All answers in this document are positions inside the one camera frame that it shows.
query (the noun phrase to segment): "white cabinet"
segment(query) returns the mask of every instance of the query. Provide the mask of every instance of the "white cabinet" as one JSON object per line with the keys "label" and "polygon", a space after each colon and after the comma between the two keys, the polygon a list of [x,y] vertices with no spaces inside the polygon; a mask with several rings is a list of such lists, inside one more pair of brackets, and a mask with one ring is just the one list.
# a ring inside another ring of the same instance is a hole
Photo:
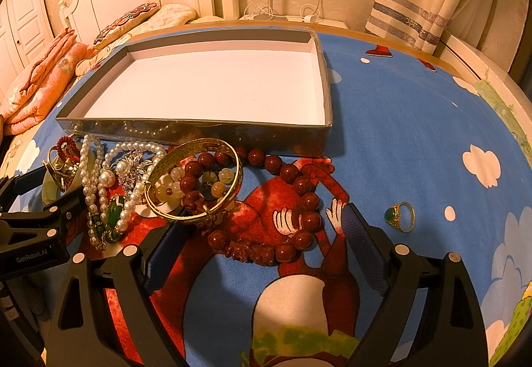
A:
{"label": "white cabinet", "polygon": [[53,39],[44,0],[0,4],[0,96]]}

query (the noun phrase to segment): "folded quilt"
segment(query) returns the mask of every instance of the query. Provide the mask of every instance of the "folded quilt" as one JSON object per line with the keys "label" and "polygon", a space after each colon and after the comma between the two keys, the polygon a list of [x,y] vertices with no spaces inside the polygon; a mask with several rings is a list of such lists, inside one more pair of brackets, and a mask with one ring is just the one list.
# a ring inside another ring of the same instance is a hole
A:
{"label": "folded quilt", "polygon": [[0,114],[5,120],[16,113],[35,94],[46,75],[75,44],[75,39],[73,29],[64,29],[42,52],[39,60],[28,65],[18,75],[0,107]]}
{"label": "folded quilt", "polygon": [[52,110],[74,75],[75,66],[83,59],[87,46],[75,43],[67,54],[44,76],[39,89],[4,123],[4,134],[23,133],[41,122]]}

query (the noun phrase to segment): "ring band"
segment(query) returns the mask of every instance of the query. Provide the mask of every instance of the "ring band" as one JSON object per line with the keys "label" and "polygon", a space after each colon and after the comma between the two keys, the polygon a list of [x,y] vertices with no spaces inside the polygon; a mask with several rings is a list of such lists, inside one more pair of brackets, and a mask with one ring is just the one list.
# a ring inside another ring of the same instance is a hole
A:
{"label": "ring band", "polygon": [[[406,206],[410,210],[410,227],[405,230],[401,227],[401,206]],[[414,224],[416,223],[416,213],[414,208],[408,202],[401,202],[393,205],[391,208],[388,208],[384,213],[384,220],[392,226],[392,228],[399,230],[403,233],[408,233],[414,229]]]}
{"label": "ring band", "polygon": [[[206,210],[204,207],[204,212],[198,215],[190,215],[185,217],[178,217],[176,215],[171,215],[164,213],[163,211],[159,210],[153,200],[150,198],[150,190],[154,188],[155,183],[159,180],[159,178],[164,175],[165,173],[168,173],[172,170],[173,167],[179,165],[179,163],[184,160],[187,157],[190,157],[191,155],[195,155],[201,152],[223,152],[224,154],[228,154],[232,159],[235,161],[235,178],[233,179],[231,183],[231,187],[227,191],[227,193],[223,196],[223,199],[220,200],[220,202],[216,203],[211,209]],[[238,154],[236,153],[235,149],[227,142],[224,142],[223,140],[219,140],[216,138],[199,138],[196,140],[192,140],[190,142],[184,143],[177,148],[175,148],[172,152],[165,155],[161,161],[155,166],[153,171],[150,173],[150,177],[146,181],[146,202],[149,206],[149,208],[159,217],[163,218],[166,221],[169,222],[176,222],[176,223],[184,223],[184,224],[194,224],[194,223],[202,223],[205,221],[211,222],[213,218],[215,219],[215,215],[221,212],[229,203],[231,203],[233,200],[236,199],[238,192],[240,190],[240,186],[242,185],[242,178],[243,178],[243,172],[242,172],[242,164],[240,162],[240,158],[238,158]]]}

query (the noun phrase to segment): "open rectangular box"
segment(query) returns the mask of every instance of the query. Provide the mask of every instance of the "open rectangular box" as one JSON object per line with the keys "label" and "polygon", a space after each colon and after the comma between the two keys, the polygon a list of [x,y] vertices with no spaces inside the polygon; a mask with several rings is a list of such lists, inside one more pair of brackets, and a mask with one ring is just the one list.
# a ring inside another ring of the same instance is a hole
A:
{"label": "open rectangular box", "polygon": [[306,28],[221,28],[126,44],[56,117],[67,133],[179,145],[214,137],[318,156],[333,123],[327,67]]}

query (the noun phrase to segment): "gold bangle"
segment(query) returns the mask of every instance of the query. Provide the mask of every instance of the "gold bangle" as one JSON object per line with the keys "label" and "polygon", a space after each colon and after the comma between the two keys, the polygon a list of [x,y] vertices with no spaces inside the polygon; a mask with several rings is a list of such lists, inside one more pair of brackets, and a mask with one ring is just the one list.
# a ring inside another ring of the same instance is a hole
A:
{"label": "gold bangle", "polygon": [[[410,227],[408,229],[403,229],[401,227],[401,206],[406,206],[410,210]],[[416,213],[414,208],[408,202],[401,202],[393,205],[391,208],[388,208],[384,213],[384,220],[392,226],[392,228],[397,229],[403,233],[408,233],[414,229],[414,224],[416,223]]]}
{"label": "gold bangle", "polygon": [[[204,212],[198,215],[178,217],[176,215],[167,214],[159,210],[150,198],[150,190],[154,188],[154,185],[159,180],[159,178],[164,174],[170,172],[175,166],[179,166],[179,163],[185,158],[201,152],[209,151],[222,152],[224,154],[228,154],[230,157],[233,158],[236,164],[235,178],[231,183],[231,187],[229,187],[229,190],[223,196],[223,199],[220,200],[220,202],[214,205],[211,209],[206,209],[206,206],[204,206]],[[229,203],[236,199],[236,196],[240,191],[240,186],[242,185],[242,178],[242,164],[240,163],[240,159],[238,158],[238,154],[236,153],[235,149],[229,143],[226,143],[223,140],[219,140],[216,138],[199,138],[178,146],[169,154],[165,155],[161,161],[159,161],[159,163],[150,173],[150,177],[145,183],[145,197],[150,209],[156,215],[169,222],[183,224],[202,223],[204,221],[212,222],[216,219],[216,215],[220,211],[222,211],[225,206],[227,206]]]}

